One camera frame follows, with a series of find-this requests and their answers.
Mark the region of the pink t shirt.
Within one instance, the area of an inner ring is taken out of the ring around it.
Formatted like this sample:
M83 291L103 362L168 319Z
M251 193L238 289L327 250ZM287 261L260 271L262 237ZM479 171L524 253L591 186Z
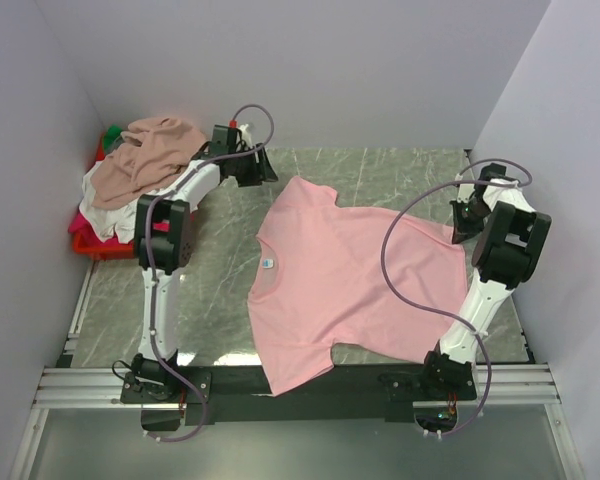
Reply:
M328 186L292 178L257 233L248 295L274 395L328 371L337 344L420 363L466 297L450 227L380 207L340 207Z

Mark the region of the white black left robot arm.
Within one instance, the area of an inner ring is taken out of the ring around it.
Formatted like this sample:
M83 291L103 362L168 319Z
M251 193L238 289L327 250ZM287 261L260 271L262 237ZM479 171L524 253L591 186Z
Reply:
M239 187L278 180L264 145L253 142L247 124L234 120L214 127L212 139L193 154L173 184L138 199L133 250L144 282L143 330L138 353L124 377L125 403L175 402L190 391L175 373L180 271L193 253L194 212L230 177Z

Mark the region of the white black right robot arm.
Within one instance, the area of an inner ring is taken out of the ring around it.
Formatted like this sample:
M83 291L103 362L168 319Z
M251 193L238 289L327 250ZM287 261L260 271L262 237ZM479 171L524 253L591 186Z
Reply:
M452 242L477 241L470 288L458 316L485 336L501 305L534 273L552 219L527 202L520 182L507 175L505 166L485 166L478 180L474 187L460 186L451 202ZM432 399L475 398L478 349L475 333L455 322L425 357L418 377L422 393Z

